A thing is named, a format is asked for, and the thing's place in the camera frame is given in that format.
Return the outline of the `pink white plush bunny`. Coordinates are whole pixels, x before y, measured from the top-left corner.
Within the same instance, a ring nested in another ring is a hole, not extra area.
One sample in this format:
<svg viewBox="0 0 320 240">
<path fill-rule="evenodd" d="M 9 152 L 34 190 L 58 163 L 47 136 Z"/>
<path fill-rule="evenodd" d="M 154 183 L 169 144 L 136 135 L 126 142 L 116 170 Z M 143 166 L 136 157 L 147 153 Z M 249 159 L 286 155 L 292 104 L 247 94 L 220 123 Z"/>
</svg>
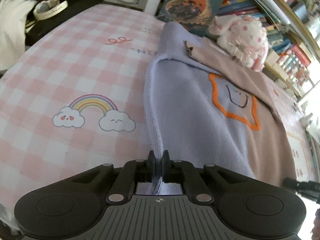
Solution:
<svg viewBox="0 0 320 240">
<path fill-rule="evenodd" d="M 253 16 L 216 16 L 208 32 L 216 36 L 217 45 L 242 66 L 255 72 L 263 70 L 268 55 L 268 39 L 259 20 Z"/>
</svg>

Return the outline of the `white wristwatch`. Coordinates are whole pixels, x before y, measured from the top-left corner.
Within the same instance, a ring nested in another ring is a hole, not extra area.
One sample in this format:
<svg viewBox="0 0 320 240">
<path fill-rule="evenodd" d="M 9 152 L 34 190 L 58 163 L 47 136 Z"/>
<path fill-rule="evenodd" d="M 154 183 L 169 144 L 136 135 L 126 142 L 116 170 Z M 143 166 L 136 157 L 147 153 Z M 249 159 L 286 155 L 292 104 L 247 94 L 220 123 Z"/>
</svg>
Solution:
<svg viewBox="0 0 320 240">
<path fill-rule="evenodd" d="M 47 20 L 53 16 L 61 13 L 68 7 L 68 2 L 59 0 L 47 0 L 38 3 L 34 10 L 33 15 L 37 21 Z"/>
</svg>

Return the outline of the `lilac and mauve sweater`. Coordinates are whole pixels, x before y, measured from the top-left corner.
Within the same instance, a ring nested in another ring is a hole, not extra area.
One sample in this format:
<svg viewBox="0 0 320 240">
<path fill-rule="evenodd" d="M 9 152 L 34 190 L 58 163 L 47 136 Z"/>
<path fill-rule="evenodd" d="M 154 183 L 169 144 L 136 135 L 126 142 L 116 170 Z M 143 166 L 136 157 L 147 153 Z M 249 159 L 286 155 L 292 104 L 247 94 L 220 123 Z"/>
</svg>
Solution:
<svg viewBox="0 0 320 240">
<path fill-rule="evenodd" d="M 238 65 L 210 40 L 166 23 L 144 87 L 157 159 L 212 163 L 282 187 L 296 179 L 284 124 L 265 76 Z"/>
</svg>

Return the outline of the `Harry Potter book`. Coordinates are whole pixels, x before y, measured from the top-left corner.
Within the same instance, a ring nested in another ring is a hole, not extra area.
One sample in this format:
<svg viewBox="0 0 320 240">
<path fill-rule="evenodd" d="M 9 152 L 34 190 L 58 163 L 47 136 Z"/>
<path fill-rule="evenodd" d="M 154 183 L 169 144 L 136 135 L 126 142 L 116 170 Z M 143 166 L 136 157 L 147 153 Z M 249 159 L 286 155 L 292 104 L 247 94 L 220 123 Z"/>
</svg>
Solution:
<svg viewBox="0 0 320 240">
<path fill-rule="evenodd" d="M 203 37 L 223 0 L 164 0 L 157 18 L 177 22 L 190 33 Z"/>
</svg>

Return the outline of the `pink checked tablecloth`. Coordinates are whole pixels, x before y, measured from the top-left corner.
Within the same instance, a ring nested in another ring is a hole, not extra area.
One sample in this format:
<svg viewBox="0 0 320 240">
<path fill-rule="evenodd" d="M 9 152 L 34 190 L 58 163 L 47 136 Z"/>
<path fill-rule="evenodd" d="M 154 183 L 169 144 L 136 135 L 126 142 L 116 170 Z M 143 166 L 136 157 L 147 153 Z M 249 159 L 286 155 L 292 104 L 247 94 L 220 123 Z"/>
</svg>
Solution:
<svg viewBox="0 0 320 240">
<path fill-rule="evenodd" d="M 101 164 L 121 167 L 153 151 L 144 111 L 146 73 L 165 23 L 96 5 L 34 44 L 1 78 L 1 221 L 18 229 L 25 194 Z M 266 75 L 296 179 L 313 180 L 293 100 Z"/>
</svg>

